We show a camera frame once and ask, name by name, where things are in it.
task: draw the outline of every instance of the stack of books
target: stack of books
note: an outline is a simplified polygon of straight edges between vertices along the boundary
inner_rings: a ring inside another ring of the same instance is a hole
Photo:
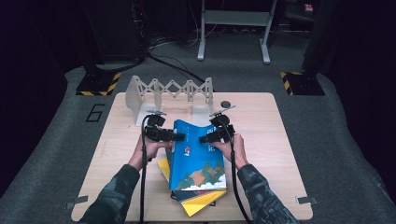
[[[178,119],[174,130],[186,134],[185,139],[176,141],[158,165],[173,198],[192,217],[208,205],[216,205],[227,192],[224,159],[220,150],[199,141],[199,137],[214,132],[215,126],[198,127]]]

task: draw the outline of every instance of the gray carpet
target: gray carpet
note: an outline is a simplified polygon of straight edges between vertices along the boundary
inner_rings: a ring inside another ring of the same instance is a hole
[[[326,96],[288,96],[282,71],[301,71],[305,37],[276,34],[269,49],[271,64],[262,63],[260,36],[219,36],[206,43],[205,60],[197,62],[198,44],[166,44],[154,55],[174,57],[194,74],[212,77],[215,91],[271,92],[279,107],[314,216],[304,223],[396,223],[396,207],[382,190],[381,179],[361,155],[347,130],[343,106],[333,84],[318,75]],[[173,64],[178,62],[163,58]],[[125,64],[108,64],[105,68]],[[171,79],[184,83],[176,70],[146,59],[121,74],[110,96],[77,96],[85,72],[66,74],[68,89],[47,132],[0,200],[0,223],[68,223],[68,202],[78,196],[112,101],[126,91],[133,75],[149,83]],[[85,122],[93,105],[103,110],[98,122]]]

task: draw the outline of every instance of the camouflage sleeve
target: camouflage sleeve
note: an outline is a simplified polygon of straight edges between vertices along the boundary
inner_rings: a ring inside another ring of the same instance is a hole
[[[123,165],[78,223],[124,223],[139,178],[134,167]]]
[[[248,164],[237,173],[247,196],[251,215],[257,223],[300,223],[270,190],[267,179]]]

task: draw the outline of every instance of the hand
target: hand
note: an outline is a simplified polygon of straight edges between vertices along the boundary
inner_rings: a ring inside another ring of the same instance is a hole
[[[224,155],[224,157],[231,161],[231,143],[212,143],[213,147],[218,148]],[[236,133],[233,135],[233,150],[235,151],[235,167],[239,170],[242,166],[248,164],[247,155],[245,153],[244,139],[242,135]]]
[[[154,159],[157,157],[158,149],[161,147],[171,148],[171,142],[154,142],[151,139],[145,137],[145,145],[147,151],[147,159]],[[136,168],[137,171],[140,171],[143,167],[142,158],[143,158],[143,140],[142,135],[139,136],[139,140],[137,141],[136,147],[134,148],[134,154],[132,155],[131,159],[129,159],[128,164],[132,165]]]

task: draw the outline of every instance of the yellow book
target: yellow book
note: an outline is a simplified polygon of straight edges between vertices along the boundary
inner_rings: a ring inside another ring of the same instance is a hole
[[[163,172],[163,175],[165,176],[166,180],[169,182],[170,169],[169,169],[168,159],[163,158],[159,160],[158,166]],[[183,201],[181,202],[181,205],[183,206],[187,215],[189,217],[192,217],[194,214],[201,211],[209,204],[213,203],[216,199],[223,196],[226,192],[227,192],[226,189],[213,190],[212,192],[207,193],[205,195]]]

